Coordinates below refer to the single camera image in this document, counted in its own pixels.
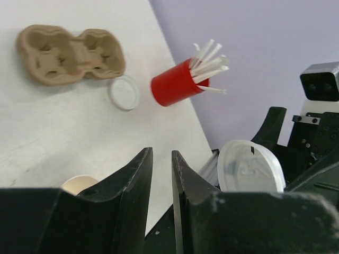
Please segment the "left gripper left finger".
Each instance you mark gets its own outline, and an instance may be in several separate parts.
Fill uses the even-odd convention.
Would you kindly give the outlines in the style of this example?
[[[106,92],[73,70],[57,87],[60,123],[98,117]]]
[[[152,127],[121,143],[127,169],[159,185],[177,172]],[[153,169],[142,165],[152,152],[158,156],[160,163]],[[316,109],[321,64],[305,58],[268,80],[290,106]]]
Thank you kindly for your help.
[[[72,195],[61,188],[1,189],[1,253],[142,253],[152,148]]]

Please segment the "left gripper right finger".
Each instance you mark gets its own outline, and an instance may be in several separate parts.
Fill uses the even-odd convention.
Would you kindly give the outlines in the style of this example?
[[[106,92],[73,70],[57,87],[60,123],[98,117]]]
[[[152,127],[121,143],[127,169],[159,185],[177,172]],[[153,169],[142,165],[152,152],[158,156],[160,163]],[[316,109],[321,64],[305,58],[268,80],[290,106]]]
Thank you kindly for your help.
[[[338,253],[338,211],[312,193],[224,193],[172,152],[177,253]]]

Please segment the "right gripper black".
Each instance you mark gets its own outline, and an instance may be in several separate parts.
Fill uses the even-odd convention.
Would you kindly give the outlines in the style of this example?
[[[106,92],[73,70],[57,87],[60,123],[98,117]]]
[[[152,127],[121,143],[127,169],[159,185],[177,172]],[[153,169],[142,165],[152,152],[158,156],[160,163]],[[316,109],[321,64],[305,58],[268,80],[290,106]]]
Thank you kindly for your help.
[[[286,111],[270,107],[252,141],[277,157],[286,191],[338,193],[338,113],[295,115],[289,142],[282,146],[278,139]]]

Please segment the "white paper coffee cup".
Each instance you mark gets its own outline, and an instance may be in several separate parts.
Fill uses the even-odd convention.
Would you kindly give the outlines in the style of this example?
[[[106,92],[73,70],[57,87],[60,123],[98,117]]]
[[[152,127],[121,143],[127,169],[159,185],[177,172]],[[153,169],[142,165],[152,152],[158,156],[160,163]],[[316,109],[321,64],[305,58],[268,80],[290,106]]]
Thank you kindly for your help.
[[[90,188],[91,186],[97,184],[99,181],[91,176],[79,175],[67,180],[62,186],[61,189],[66,191],[71,195],[78,195],[81,191]]]

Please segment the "white plastic cup lid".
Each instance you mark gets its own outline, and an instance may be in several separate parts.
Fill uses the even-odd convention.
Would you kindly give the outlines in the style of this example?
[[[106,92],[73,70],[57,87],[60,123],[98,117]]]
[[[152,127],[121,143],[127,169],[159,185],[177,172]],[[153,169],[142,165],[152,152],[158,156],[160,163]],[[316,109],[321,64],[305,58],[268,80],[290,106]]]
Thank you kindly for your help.
[[[286,180],[277,157],[248,140],[231,140],[221,149],[217,176],[223,192],[284,192]]]

